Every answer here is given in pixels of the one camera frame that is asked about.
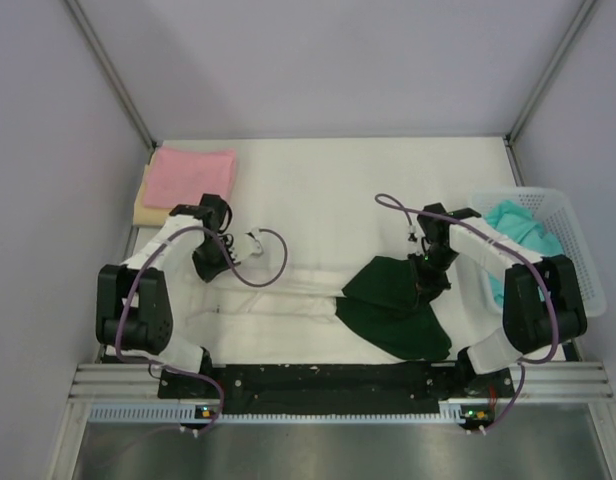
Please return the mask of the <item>white and green t shirt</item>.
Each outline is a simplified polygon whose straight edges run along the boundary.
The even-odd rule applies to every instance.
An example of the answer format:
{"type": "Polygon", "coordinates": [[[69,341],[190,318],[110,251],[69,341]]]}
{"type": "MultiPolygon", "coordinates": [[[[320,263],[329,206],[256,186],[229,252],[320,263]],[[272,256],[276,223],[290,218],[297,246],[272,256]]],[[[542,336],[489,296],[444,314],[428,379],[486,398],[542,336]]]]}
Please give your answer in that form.
{"type": "Polygon", "coordinates": [[[183,332],[220,364],[441,361],[452,349],[412,261],[384,256],[291,269],[263,289],[222,274],[192,295],[183,332]]]}

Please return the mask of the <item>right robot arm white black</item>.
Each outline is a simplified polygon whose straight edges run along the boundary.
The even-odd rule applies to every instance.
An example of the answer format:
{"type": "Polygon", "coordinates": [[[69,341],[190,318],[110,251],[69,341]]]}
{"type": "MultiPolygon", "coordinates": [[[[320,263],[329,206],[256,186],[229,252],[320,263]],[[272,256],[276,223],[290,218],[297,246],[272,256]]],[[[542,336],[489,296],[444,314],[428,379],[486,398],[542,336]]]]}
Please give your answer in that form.
{"type": "Polygon", "coordinates": [[[471,208],[448,212],[436,203],[418,210],[417,222],[428,243],[410,257],[421,300],[432,301],[451,288],[447,271],[459,256],[474,261],[504,288],[501,325],[461,350],[454,380],[464,394],[486,389],[491,373],[522,361],[587,329],[587,317],[573,262],[563,254],[541,255],[492,228],[471,208]]]}

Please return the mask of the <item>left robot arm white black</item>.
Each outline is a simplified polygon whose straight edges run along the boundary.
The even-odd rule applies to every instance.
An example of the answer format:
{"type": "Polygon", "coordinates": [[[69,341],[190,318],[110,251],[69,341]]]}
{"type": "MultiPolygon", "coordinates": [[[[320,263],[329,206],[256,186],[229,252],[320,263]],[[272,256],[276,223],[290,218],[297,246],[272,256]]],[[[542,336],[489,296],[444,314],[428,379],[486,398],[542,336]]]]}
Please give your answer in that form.
{"type": "Polygon", "coordinates": [[[229,269],[221,249],[231,243],[231,220],[230,206],[218,195],[180,204],[142,248],[102,267],[97,279],[97,340],[124,358],[182,370],[180,384],[197,397],[212,390],[215,374],[203,365],[207,351],[185,338],[184,323],[202,284],[229,269]]]}

